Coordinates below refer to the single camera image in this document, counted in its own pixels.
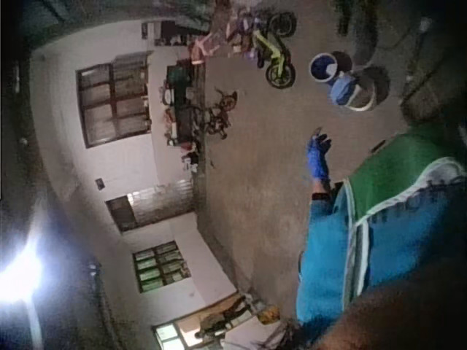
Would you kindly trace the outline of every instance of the wristwatch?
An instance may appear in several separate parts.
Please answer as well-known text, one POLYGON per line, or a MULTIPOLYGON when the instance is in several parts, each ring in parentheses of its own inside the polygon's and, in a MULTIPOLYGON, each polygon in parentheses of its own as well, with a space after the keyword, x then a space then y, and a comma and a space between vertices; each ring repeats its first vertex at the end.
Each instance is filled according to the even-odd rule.
POLYGON ((313 193, 312 201, 330 201, 331 196, 329 193, 313 193))

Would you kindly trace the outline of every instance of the white wall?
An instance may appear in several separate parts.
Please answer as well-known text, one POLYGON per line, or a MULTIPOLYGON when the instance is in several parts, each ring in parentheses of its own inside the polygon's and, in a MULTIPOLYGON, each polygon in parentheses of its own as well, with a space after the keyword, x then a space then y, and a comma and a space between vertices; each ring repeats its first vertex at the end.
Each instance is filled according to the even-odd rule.
POLYGON ((150 324, 162 324, 192 313, 236 291, 197 231, 194 213, 130 231, 124 239, 132 252, 175 240, 192 275, 190 279, 142 294, 140 306, 158 310, 148 315, 150 324))
POLYGON ((140 28, 141 21, 136 20, 81 31, 38 49, 30 62, 31 109, 47 174, 77 234, 102 265, 112 313, 129 349, 153 348, 150 326, 235 291, 199 235, 194 214, 122 236, 105 206, 105 200, 188 177, 180 149, 166 146, 158 92, 166 66, 175 64, 186 48, 150 47, 141 40, 140 28), (144 50, 153 50, 148 86, 152 133, 86 149, 76 70, 144 50), (94 182, 98 178, 106 185, 102 191, 94 182), (192 277, 140 294, 132 253, 171 240, 177 242, 192 277))
MULTIPOLYGON (((280 322, 265 326, 259 322, 257 317, 253 317, 225 334, 224 350, 256 350, 258 348, 256 344, 266 341, 278 326, 280 322)), ((271 343, 279 339, 280 335, 275 337, 271 343)))

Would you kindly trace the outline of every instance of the blue bucket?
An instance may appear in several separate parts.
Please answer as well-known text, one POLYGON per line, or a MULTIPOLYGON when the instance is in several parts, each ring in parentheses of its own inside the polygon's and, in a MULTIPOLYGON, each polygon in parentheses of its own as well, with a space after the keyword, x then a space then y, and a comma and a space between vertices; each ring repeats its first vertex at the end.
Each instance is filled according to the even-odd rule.
POLYGON ((309 73, 317 82, 332 85, 338 74, 337 60, 330 53, 320 53, 309 63, 309 73))

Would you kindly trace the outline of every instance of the blue shirt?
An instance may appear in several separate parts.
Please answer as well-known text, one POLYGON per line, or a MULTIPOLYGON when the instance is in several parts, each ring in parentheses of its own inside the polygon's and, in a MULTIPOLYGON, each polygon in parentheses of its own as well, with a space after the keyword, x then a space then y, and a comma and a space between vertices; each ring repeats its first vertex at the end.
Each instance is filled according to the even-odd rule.
MULTIPOLYGON (((372 216, 366 286, 403 277, 415 268, 466 254, 464 184, 434 186, 372 216)), ((301 259, 296 312, 300 323, 330 324, 342 313, 347 256, 347 199, 313 201, 301 259)))

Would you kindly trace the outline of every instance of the bucket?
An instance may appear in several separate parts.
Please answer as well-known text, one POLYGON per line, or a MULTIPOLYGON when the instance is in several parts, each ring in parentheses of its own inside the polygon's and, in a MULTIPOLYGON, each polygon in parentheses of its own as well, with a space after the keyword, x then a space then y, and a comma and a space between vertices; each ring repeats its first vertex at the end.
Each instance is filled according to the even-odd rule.
POLYGON ((330 53, 320 53, 309 63, 309 73, 317 82, 326 82, 332 85, 337 76, 337 60, 330 53))
POLYGON ((374 80, 366 74, 358 75, 358 85, 346 104, 346 107, 354 112, 364 112, 373 109, 377 105, 377 88, 374 80))

